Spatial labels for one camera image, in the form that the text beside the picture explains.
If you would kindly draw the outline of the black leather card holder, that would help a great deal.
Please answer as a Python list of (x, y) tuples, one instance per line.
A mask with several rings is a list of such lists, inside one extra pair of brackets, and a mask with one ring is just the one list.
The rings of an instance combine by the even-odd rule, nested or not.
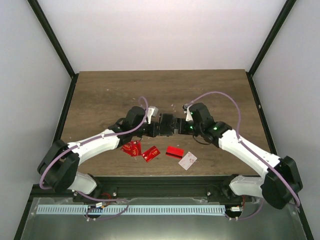
[(174, 134), (177, 117), (171, 113), (161, 113), (159, 116), (159, 135), (170, 137)]

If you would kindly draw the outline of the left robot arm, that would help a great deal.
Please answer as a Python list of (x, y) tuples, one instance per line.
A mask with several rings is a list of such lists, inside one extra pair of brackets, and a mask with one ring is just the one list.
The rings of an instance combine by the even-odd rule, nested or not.
[(91, 202), (97, 202), (102, 196), (101, 184), (92, 175), (79, 172), (78, 167), (103, 152), (130, 147), (133, 137), (155, 136), (156, 125), (152, 118), (157, 113), (155, 106), (148, 109), (134, 106), (125, 118), (99, 134), (69, 143), (56, 140), (37, 168), (41, 175), (40, 188), (52, 189), (55, 193), (72, 190), (84, 194)]

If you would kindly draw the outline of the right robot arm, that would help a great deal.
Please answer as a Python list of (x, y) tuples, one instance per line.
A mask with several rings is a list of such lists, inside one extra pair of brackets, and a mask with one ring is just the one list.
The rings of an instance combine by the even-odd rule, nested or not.
[(223, 121), (214, 121), (203, 103), (185, 104), (184, 118), (177, 119), (175, 133), (202, 137), (204, 145), (214, 145), (240, 159), (258, 175), (237, 175), (222, 188), (229, 202), (241, 195), (263, 198), (276, 209), (283, 209), (291, 200), (299, 202), (303, 183), (296, 162), (267, 152), (240, 136)]

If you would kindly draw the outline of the white card red print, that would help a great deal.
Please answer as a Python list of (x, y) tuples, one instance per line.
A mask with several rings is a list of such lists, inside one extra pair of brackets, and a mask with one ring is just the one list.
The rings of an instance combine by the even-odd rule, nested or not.
[(197, 161), (197, 157), (191, 153), (190, 151), (188, 151), (185, 156), (178, 162), (178, 164), (184, 169), (184, 170), (188, 170), (193, 163), (195, 163)]

